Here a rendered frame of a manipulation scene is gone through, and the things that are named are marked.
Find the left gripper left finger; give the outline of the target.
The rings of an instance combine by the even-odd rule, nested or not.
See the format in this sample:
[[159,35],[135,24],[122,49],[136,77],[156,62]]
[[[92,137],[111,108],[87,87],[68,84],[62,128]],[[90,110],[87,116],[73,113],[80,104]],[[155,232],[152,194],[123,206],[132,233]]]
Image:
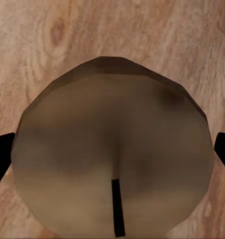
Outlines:
[[11,164],[11,146],[15,133],[0,136],[0,181]]

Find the pillar candle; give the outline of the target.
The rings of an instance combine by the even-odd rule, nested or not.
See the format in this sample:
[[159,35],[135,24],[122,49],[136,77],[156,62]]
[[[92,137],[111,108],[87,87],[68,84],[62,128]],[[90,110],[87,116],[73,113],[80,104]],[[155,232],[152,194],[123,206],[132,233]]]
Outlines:
[[208,193],[216,156],[186,89],[124,57],[101,56],[51,82],[11,146],[16,192],[65,239],[155,239]]

